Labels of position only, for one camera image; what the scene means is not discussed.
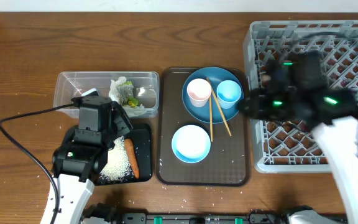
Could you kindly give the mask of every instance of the white wall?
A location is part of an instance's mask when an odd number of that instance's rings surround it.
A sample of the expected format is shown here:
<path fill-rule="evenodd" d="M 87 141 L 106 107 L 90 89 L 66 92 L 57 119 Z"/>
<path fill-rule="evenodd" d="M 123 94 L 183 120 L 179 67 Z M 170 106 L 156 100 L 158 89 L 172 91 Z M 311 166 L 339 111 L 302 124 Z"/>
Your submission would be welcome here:
<path fill-rule="evenodd" d="M 0 11 L 358 12 L 358 0 L 0 0 Z"/>

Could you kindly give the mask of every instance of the green vegetable scrap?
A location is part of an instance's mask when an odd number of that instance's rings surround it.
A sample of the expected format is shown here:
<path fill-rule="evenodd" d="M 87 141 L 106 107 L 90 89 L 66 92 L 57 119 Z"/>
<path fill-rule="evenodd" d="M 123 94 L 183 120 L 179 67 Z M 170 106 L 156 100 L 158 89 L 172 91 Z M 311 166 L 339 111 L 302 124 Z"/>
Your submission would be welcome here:
<path fill-rule="evenodd" d="M 137 106 L 139 104 L 139 101 L 134 97 L 128 97 L 127 104 L 134 108 L 135 106 Z"/>
<path fill-rule="evenodd" d="M 126 81 L 126 82 L 124 82 L 123 84 L 121 84 L 119 86 L 131 85 L 131 84 L 132 84 L 132 81 Z"/>

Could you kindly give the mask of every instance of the plastic tray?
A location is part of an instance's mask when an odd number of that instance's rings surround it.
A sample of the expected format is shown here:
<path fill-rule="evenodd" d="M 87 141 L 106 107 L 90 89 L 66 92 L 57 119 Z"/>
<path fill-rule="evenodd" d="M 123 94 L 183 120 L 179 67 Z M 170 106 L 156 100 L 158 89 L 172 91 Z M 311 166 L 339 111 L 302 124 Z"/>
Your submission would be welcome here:
<path fill-rule="evenodd" d="M 160 80 L 157 72 L 62 72 L 56 82 L 53 106 L 71 103 L 73 97 L 96 88 L 103 96 L 108 96 L 111 80 L 126 77 L 134 85 L 134 96 L 143 104 L 146 113 L 135 118 L 153 118 L 158 113 Z M 72 118 L 78 118 L 78 108 L 64 108 Z"/>
<path fill-rule="evenodd" d="M 358 101 L 358 21 L 253 22 L 243 42 L 249 88 L 263 88 L 260 69 L 269 58 L 278 59 L 279 52 L 288 49 L 291 40 L 321 31 L 341 32 L 349 39 L 317 37 L 300 42 L 295 52 L 322 52 L 321 68 L 331 88 L 351 88 Z M 266 121 L 251 120 L 250 125 L 254 165 L 259 172 L 330 172 L 324 153 L 313 138 Z"/>
<path fill-rule="evenodd" d="M 162 103 L 158 137 L 156 176 L 167 185 L 214 185 L 239 187 L 250 179 L 249 120 L 241 114 L 227 123 L 214 124 L 213 142 L 208 155 L 200 162 L 188 164 L 180 161 L 172 151 L 172 137 L 176 130 L 195 124 L 209 134 L 209 124 L 198 121 L 189 114 L 182 103 L 182 87 L 186 79 L 198 68 L 170 68 L 162 76 Z M 228 69 L 246 90 L 242 71 Z"/>

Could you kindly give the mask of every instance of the wood grain surface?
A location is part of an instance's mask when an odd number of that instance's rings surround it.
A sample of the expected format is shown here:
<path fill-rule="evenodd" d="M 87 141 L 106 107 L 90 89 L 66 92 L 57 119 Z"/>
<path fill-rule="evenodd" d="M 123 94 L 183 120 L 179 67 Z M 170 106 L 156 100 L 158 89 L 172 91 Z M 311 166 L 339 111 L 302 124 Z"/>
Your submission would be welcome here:
<path fill-rule="evenodd" d="M 289 19 L 358 19 L 358 14 L 0 13 L 0 119 L 52 107 L 62 71 L 162 74 L 168 67 L 210 65 L 244 70 L 242 41 L 249 24 Z M 54 150 L 76 122 L 52 112 L 5 127 L 51 168 Z M 155 155 L 158 118 L 143 122 L 152 128 Z M 48 191 L 42 171 L 0 132 L 0 223 L 39 223 Z M 96 187 L 88 205 L 97 202 L 162 213 L 280 211 L 303 204 L 344 213 L 331 174 L 267 175 L 255 169 L 241 188 L 162 187 L 153 177 Z"/>

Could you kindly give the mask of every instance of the dish rack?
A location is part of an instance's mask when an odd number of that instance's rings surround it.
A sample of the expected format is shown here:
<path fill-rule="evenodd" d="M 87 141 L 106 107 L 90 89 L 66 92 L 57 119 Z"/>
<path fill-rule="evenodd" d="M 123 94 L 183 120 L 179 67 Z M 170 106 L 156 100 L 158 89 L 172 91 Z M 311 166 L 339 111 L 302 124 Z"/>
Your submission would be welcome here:
<path fill-rule="evenodd" d="M 292 40 L 321 31 L 340 32 L 348 39 L 320 36 L 301 41 L 293 50 L 322 53 L 321 69 L 331 88 L 350 88 L 358 102 L 358 21 L 253 22 L 243 42 L 249 88 L 263 88 L 260 71 L 268 59 L 278 59 Z M 324 153 L 313 138 L 298 130 L 268 121 L 251 120 L 255 168 L 261 173 L 330 172 Z M 303 121 L 297 123 L 305 128 Z"/>

